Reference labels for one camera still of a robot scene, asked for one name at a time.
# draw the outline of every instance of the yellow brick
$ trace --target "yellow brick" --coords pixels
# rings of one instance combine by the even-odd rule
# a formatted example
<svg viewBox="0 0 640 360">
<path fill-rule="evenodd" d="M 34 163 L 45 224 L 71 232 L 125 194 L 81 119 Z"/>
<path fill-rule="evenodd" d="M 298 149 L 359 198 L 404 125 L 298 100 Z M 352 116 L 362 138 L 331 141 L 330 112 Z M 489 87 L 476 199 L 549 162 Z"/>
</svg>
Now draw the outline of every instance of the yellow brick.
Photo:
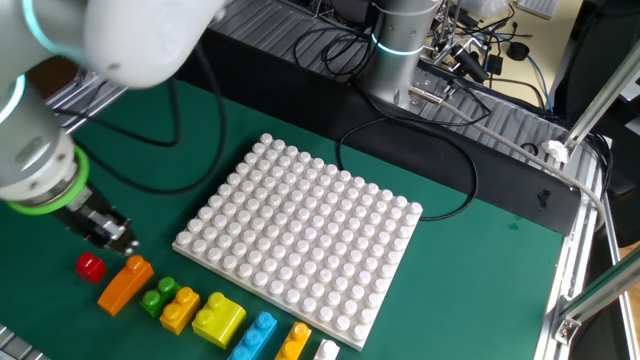
<svg viewBox="0 0 640 360">
<path fill-rule="evenodd" d="M 207 304 L 198 311 L 191 325 L 193 332 L 226 350 L 233 334 L 246 318 L 247 312 L 240 305 L 216 292 L 209 296 Z"/>
<path fill-rule="evenodd" d="M 160 322 L 165 329 L 180 335 L 199 307 L 200 295 L 193 292 L 190 287 L 183 287 L 178 290 L 173 302 L 162 311 Z"/>
<path fill-rule="evenodd" d="M 304 323 L 295 323 L 282 344 L 276 360 L 298 360 L 302 349 L 311 336 L 311 329 Z"/>
</svg>

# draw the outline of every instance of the green mat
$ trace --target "green mat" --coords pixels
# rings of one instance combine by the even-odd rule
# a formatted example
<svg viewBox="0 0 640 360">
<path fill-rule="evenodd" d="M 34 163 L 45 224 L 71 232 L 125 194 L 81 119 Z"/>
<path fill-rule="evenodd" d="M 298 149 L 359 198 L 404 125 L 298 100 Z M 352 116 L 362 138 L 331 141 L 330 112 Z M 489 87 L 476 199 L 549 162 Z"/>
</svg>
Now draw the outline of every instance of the green mat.
<svg viewBox="0 0 640 360">
<path fill-rule="evenodd" d="M 92 124 L 76 136 L 137 181 L 162 188 L 186 185 L 199 178 L 215 156 L 219 123 L 211 94 L 185 84 L 178 89 L 185 123 L 184 141 L 175 149 L 135 143 Z M 133 219 L 139 253 L 156 273 L 147 288 L 172 276 L 203 297 L 220 291 L 247 311 L 241 334 L 259 312 L 271 312 L 278 328 L 259 358 L 273 359 L 296 319 L 173 252 L 171 243 L 260 134 L 269 132 L 328 163 L 335 163 L 335 145 L 241 105 L 227 104 L 231 122 L 225 160 L 208 189 L 178 197 L 150 196 L 122 185 L 96 166 L 90 181 Z M 150 137 L 169 139 L 169 110 L 163 85 L 127 93 L 102 117 Z M 464 194 L 352 149 L 345 149 L 344 161 L 354 175 L 420 202 L 428 216 L 451 211 L 465 199 Z M 53 218 L 21 216 L 0 206 L 0 228 L 0 323 L 52 359 L 204 360 L 226 359 L 230 354 L 195 335 L 190 325 L 179 337 L 163 329 L 139 306 L 142 292 L 116 317 L 103 312 L 96 301 L 125 259 L 94 250 Z M 339 343 L 339 359 L 531 359 L 561 238 L 481 201 L 454 218 L 419 224 L 364 350 Z M 87 251 L 107 265 L 107 275 L 98 286 L 74 272 L 77 257 Z M 300 359 L 312 359 L 323 338 L 327 336 L 314 330 Z"/>
</svg>

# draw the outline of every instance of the green brick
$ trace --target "green brick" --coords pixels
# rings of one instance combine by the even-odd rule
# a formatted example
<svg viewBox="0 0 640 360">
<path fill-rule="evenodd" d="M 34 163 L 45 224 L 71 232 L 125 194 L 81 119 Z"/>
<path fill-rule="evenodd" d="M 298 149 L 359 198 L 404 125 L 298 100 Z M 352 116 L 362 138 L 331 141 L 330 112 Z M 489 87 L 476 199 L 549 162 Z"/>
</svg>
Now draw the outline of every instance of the green brick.
<svg viewBox="0 0 640 360">
<path fill-rule="evenodd" d="M 147 291 L 142 297 L 140 306 L 147 310 L 151 316 L 157 318 L 162 314 L 165 305 L 173 301 L 176 292 L 180 290 L 180 285 L 171 277 L 166 277 L 158 282 L 158 287 Z"/>
</svg>

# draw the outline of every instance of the toy block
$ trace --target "toy block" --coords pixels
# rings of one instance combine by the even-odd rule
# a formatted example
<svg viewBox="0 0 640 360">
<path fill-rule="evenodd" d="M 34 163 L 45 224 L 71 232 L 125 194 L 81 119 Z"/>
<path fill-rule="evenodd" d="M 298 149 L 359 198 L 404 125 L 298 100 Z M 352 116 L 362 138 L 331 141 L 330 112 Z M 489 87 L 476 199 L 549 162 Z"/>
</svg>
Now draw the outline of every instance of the toy block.
<svg viewBox="0 0 640 360">
<path fill-rule="evenodd" d="M 269 341 L 278 322 L 268 312 L 261 312 L 227 360 L 255 360 Z"/>
<path fill-rule="evenodd" d="M 180 335 L 199 307 L 200 295 L 185 286 L 178 290 L 173 302 L 164 308 L 160 322 L 165 329 Z"/>
<path fill-rule="evenodd" d="M 173 278 L 161 279 L 157 288 L 144 294 L 140 306 L 147 310 L 152 317 L 157 318 L 162 314 L 162 309 L 173 300 L 178 290 L 180 290 L 180 285 Z"/>
<path fill-rule="evenodd" d="M 331 340 L 322 340 L 313 360 L 336 360 L 340 347 Z"/>
<path fill-rule="evenodd" d="M 78 257 L 76 272 L 81 279 L 97 284 L 107 272 L 107 267 L 101 259 L 91 253 L 84 253 Z"/>
<path fill-rule="evenodd" d="M 246 317 L 247 312 L 240 305 L 216 292 L 209 296 L 191 325 L 196 334 L 226 350 Z"/>
<path fill-rule="evenodd" d="M 276 355 L 276 360 L 298 360 L 309 336 L 311 336 L 311 329 L 305 323 L 294 323 L 287 339 Z"/>
<path fill-rule="evenodd" d="M 152 276 L 151 264 L 142 256 L 130 257 L 127 265 L 104 290 L 98 299 L 98 305 L 111 316 L 115 316 Z"/>
</svg>

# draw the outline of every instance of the wire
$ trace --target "wire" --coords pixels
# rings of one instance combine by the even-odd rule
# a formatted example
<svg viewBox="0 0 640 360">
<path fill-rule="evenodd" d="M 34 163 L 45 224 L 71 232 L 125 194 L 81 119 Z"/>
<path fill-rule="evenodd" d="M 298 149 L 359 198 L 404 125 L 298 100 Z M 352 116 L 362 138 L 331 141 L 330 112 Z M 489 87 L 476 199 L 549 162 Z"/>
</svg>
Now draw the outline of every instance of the wire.
<svg viewBox="0 0 640 360">
<path fill-rule="evenodd" d="M 540 108 L 542 110 L 544 110 L 544 100 L 542 100 L 542 95 L 540 94 L 540 91 L 538 90 L 537 87 L 526 83 L 524 81 L 518 81 L 518 80 L 511 80 L 511 79 L 493 79 L 493 81 L 498 81 L 498 82 L 508 82 L 508 83 L 512 83 L 512 84 L 519 84 L 519 85 L 524 85 L 529 87 L 531 90 L 533 90 L 533 92 L 536 93 L 536 98 L 538 99 L 538 104 L 540 105 Z"/>
<path fill-rule="evenodd" d="M 458 110 L 455 106 L 453 106 L 453 105 L 451 105 L 451 104 L 449 104 L 447 102 L 442 102 L 441 106 L 445 107 L 448 110 L 450 110 L 451 112 L 455 113 L 456 115 L 458 115 L 464 121 L 467 121 L 467 122 L 472 122 L 473 121 L 473 119 L 471 119 L 469 116 L 467 116 L 467 114 L 465 114 L 464 112 Z M 510 140 L 504 138 L 503 136 L 496 134 L 495 132 L 487 129 L 486 127 L 484 127 L 484 126 L 482 126 L 480 124 L 473 124 L 472 126 L 475 127 L 476 129 L 480 130 L 484 134 L 486 134 L 488 136 L 491 136 L 492 138 L 496 139 L 497 141 L 503 143 L 504 145 L 509 147 L 511 150 L 513 150 L 513 151 L 517 152 L 518 154 L 524 156 L 526 159 L 528 159 L 529 161 L 535 163 L 536 165 L 540 166 L 541 168 L 546 169 L 547 171 L 549 171 L 550 173 L 552 173 L 556 177 L 560 178 L 564 182 L 566 182 L 566 183 L 568 183 L 568 184 L 570 184 L 572 186 L 575 186 L 576 188 L 582 190 L 582 192 L 591 199 L 591 201 L 593 202 L 594 206 L 596 207 L 596 210 L 598 211 L 599 217 L 598 217 L 598 223 L 596 224 L 596 230 L 599 229 L 604 224 L 604 219 L 605 219 L 605 214 L 606 214 L 604 205 L 602 204 L 602 202 L 600 201 L 598 196 L 595 193 L 593 193 L 593 191 L 591 191 L 591 189 L 587 188 L 581 182 L 579 182 L 576 179 L 566 175 L 565 173 L 563 173 L 562 171 L 556 169 L 555 167 L 553 167 L 553 166 L 547 164 L 546 162 L 538 159 L 537 157 L 531 155 L 528 151 L 522 149 L 521 147 L 519 147 L 518 145 L 514 144 Z"/>
<path fill-rule="evenodd" d="M 128 186 L 130 186 L 130 187 L 132 187 L 134 189 L 137 189 L 139 191 L 142 191 L 144 193 L 151 194 L 151 195 L 182 195 L 182 194 L 186 194 L 188 192 L 191 192 L 191 191 L 199 188 L 201 185 L 203 185 L 203 184 L 205 184 L 205 183 L 207 183 L 207 182 L 209 182 L 211 180 L 211 178 L 215 174 L 215 172 L 218 169 L 218 166 L 220 165 L 220 162 L 222 160 L 222 157 L 223 157 L 223 154 L 224 154 L 224 148 L 225 148 L 226 141 L 227 141 L 227 125 L 228 125 L 227 124 L 228 123 L 227 112 L 225 110 L 224 101 L 223 101 L 223 98 L 222 98 L 222 93 L 220 91 L 220 86 L 218 85 L 218 81 L 217 81 L 216 76 L 215 76 L 215 74 L 213 72 L 213 69 L 211 68 L 211 64 L 209 63 L 209 61 L 207 59 L 207 56 L 206 56 L 204 50 L 202 49 L 202 46 L 200 45 L 200 43 L 198 43 L 196 45 L 196 47 L 194 49 L 194 52 L 195 52 L 196 57 L 198 58 L 198 60 L 200 62 L 200 65 L 203 68 L 203 72 L 204 72 L 204 75 L 205 75 L 205 78 L 206 78 L 207 82 L 209 82 L 209 86 L 211 87 L 212 92 L 216 96 L 216 101 L 218 103 L 218 112 L 220 114 L 220 142 L 218 143 L 218 152 L 217 152 L 216 157 L 213 160 L 211 166 L 209 167 L 209 169 L 205 173 L 205 175 L 202 176 L 199 180 L 197 180 L 196 182 L 192 183 L 191 185 L 185 186 L 183 188 L 170 189 L 170 190 L 156 189 L 156 188 L 152 188 L 152 187 L 149 187 L 149 186 L 146 186 L 146 185 L 143 185 L 143 184 L 139 184 L 137 182 L 134 182 L 134 181 L 130 180 L 128 177 L 122 175 L 118 171 L 116 171 L 114 168 L 112 168 L 107 163 L 105 163 L 100 158 L 98 158 L 86 146 L 84 146 L 82 143 L 80 143 L 79 141 L 76 140 L 76 143 L 78 144 L 78 146 L 80 146 L 80 148 L 82 148 L 87 153 L 87 155 L 91 158 L 91 160 L 93 160 L 93 162 L 98 164 L 98 166 L 102 167 L 107 173 L 109 173 L 114 178 L 120 180 L 124 184 L 126 184 L 126 185 L 128 185 Z"/>
<path fill-rule="evenodd" d="M 448 122 L 444 122 L 444 121 L 436 121 L 436 120 L 425 119 L 423 117 L 419 117 L 418 115 L 413 115 L 413 114 L 412 114 L 412 117 L 394 116 L 394 115 L 386 113 L 382 109 L 380 109 L 380 107 L 375 103 L 374 99 L 372 99 L 369 96 L 369 94 L 367 94 L 360 87 L 356 86 L 355 88 L 356 88 L 356 90 L 358 90 L 360 95 L 365 99 L 365 101 L 369 104 L 369 106 L 371 108 L 373 108 L 373 110 L 375 110 L 378 114 L 380 114 L 381 116 L 384 116 L 385 118 L 388 118 L 388 119 L 391 119 L 391 120 L 395 120 L 395 121 L 399 121 L 399 122 L 413 121 L 413 122 L 423 123 L 423 124 L 434 124 L 434 125 L 458 127 L 458 126 L 471 126 L 473 124 L 476 124 L 476 123 L 486 119 L 487 117 L 489 117 L 489 115 L 491 115 L 491 112 L 489 111 L 488 113 L 485 113 L 484 115 L 480 116 L 478 119 L 473 120 L 471 123 L 462 122 L 462 123 L 459 123 L 459 124 L 448 123 Z M 482 102 L 480 102 L 480 105 L 481 105 L 481 107 L 483 107 L 483 109 L 486 109 L 485 111 L 488 110 L 488 108 Z"/>
<path fill-rule="evenodd" d="M 464 158 L 469 162 L 469 166 L 471 167 L 471 171 L 473 173 L 473 187 L 471 189 L 471 191 L 469 192 L 469 194 L 467 195 L 467 198 L 465 199 L 464 203 L 462 203 L 462 205 L 460 205 L 460 207 L 458 207 L 456 210 L 448 213 L 448 214 L 444 214 L 444 215 L 440 215 L 440 216 L 435 216 L 435 217 L 427 217 L 427 216 L 422 216 L 420 217 L 420 221 L 439 221 L 439 220 L 444 220 L 444 219 L 448 219 L 451 218 L 453 216 L 458 215 L 459 213 L 463 212 L 464 210 L 466 210 L 471 203 L 473 202 L 473 200 L 476 199 L 477 195 L 478 195 L 478 169 L 476 167 L 475 162 L 473 161 L 473 159 L 471 158 L 471 156 L 469 155 L 469 153 L 467 153 L 462 147 L 460 147 L 458 144 L 456 144 L 455 142 L 453 142 L 452 140 L 448 139 L 445 136 L 442 136 L 440 134 L 437 134 L 435 132 L 429 131 L 421 126 L 417 126 L 415 125 L 415 123 L 423 123 L 421 121 L 415 121 L 415 120 L 401 120 L 401 119 L 397 119 L 397 118 L 389 118 L 389 117 L 382 117 L 382 118 L 378 118 L 375 119 L 373 121 L 370 121 L 368 123 L 364 123 L 360 126 L 357 126 L 351 130 L 349 130 L 346 134 L 344 134 L 340 140 L 338 141 L 338 143 L 336 144 L 336 158 L 337 158 L 337 162 L 338 162 L 338 168 L 340 170 L 344 170 L 344 163 L 342 161 L 342 146 L 344 145 L 344 142 L 347 140 L 347 138 L 353 134 L 355 134 L 356 132 L 369 127 L 371 125 L 375 125 L 378 124 L 382 121 L 385 120 L 394 120 L 394 121 L 398 121 L 400 123 L 406 124 L 406 125 L 410 125 L 413 126 L 415 128 L 417 128 L 420 132 L 434 137 L 436 139 L 440 139 L 444 142 L 446 142 L 447 144 L 451 145 L 453 148 L 455 148 L 458 152 L 460 152 L 460 154 L 462 154 L 462 156 L 464 156 Z"/>
<path fill-rule="evenodd" d="M 302 35 L 300 35 L 296 39 L 296 41 L 293 43 L 293 60 L 295 61 L 296 65 L 302 66 L 302 64 L 300 63 L 300 57 L 298 54 L 298 48 L 301 41 L 303 41 L 304 39 L 308 38 L 309 36 L 315 33 L 320 33 L 321 34 L 320 36 L 322 36 L 325 33 L 331 32 L 331 31 L 343 31 L 343 32 L 346 32 L 347 34 L 343 34 L 335 37 L 333 40 L 329 41 L 329 43 L 327 43 L 327 45 L 325 45 L 320 51 L 320 54 L 319 54 L 320 60 L 323 62 L 325 68 L 334 76 L 351 75 L 351 77 L 354 77 L 359 75 L 360 72 L 366 67 L 366 65 L 368 64 L 369 60 L 373 55 L 373 51 L 371 51 L 371 43 L 372 43 L 371 35 L 365 34 L 364 31 L 366 30 L 362 32 L 358 32 L 358 31 L 354 31 L 351 29 L 342 28 L 338 26 L 328 26 L 320 29 L 309 30 L 303 33 Z M 348 44 L 346 46 L 343 46 L 342 49 L 340 49 L 336 54 L 329 56 L 329 52 L 332 49 L 334 49 L 335 46 L 339 45 L 342 42 L 348 42 Z M 367 42 L 367 47 L 364 52 L 364 55 L 355 64 L 355 66 L 353 66 L 351 69 L 347 69 L 343 71 L 335 71 L 331 69 L 331 61 L 337 59 L 339 56 L 347 52 L 353 45 L 355 45 L 358 42 Z"/>
<path fill-rule="evenodd" d="M 511 40 L 505 38 L 502 35 L 495 35 L 499 38 L 501 38 L 502 40 L 508 42 L 508 43 L 512 43 Z M 538 71 L 538 74 L 540 75 L 540 80 L 542 81 L 542 90 L 544 90 L 544 96 L 547 98 L 547 104 L 549 105 L 549 112 L 551 113 L 551 115 L 554 114 L 553 111 L 553 104 L 551 103 L 551 97 L 549 96 L 549 91 L 547 90 L 547 82 L 544 80 L 544 75 L 542 74 L 542 70 L 540 70 L 540 67 L 538 66 L 538 64 L 533 60 L 533 58 L 531 57 L 531 55 L 527 55 L 527 59 L 529 59 L 529 61 L 531 62 L 531 64 L 533 65 L 533 67 Z"/>
<path fill-rule="evenodd" d="M 94 123 L 96 125 L 102 126 L 117 134 L 120 134 L 122 136 L 128 137 L 136 141 L 140 141 L 147 145 L 158 146 L 163 148 L 173 148 L 182 142 L 182 119 L 181 119 L 180 111 L 178 108 L 176 89 L 175 89 L 175 84 L 173 79 L 169 81 L 169 98 L 171 102 L 171 113 L 172 113 L 173 128 L 174 128 L 173 140 L 171 141 L 155 140 L 155 139 L 151 139 L 151 138 L 133 133 L 129 130 L 113 125 L 108 121 L 102 120 L 98 117 L 90 116 L 87 114 L 87 112 L 77 112 L 77 111 L 68 110 L 68 109 L 53 109 L 53 112 L 60 115 L 76 116 L 79 118 L 89 120 L 90 123 Z"/>
<path fill-rule="evenodd" d="M 509 20 L 511 20 L 511 19 L 516 15 L 516 10 L 513 8 L 513 6 L 511 6 L 511 4 L 509 4 L 509 10 L 510 10 L 511 12 L 510 12 L 510 14 L 509 14 L 507 17 L 502 18 L 502 19 L 500 19 L 500 20 L 498 20 L 498 21 L 495 21 L 495 22 L 493 22 L 493 23 L 491 23 L 491 24 L 489 24 L 489 25 L 483 26 L 483 27 L 481 27 L 481 28 L 477 28 L 477 29 L 469 29 L 469 28 L 467 28 L 467 27 L 460 26 L 460 24 L 458 24 L 458 26 L 460 26 L 460 28 L 461 28 L 461 29 L 463 29 L 463 30 L 470 31 L 472 34 L 475 34 L 475 33 L 482 33 L 482 32 L 485 32 L 485 30 L 487 30 L 487 29 L 491 29 L 492 27 L 494 27 L 494 26 L 496 26 L 496 25 L 505 24 L 505 23 L 507 23 Z"/>
</svg>

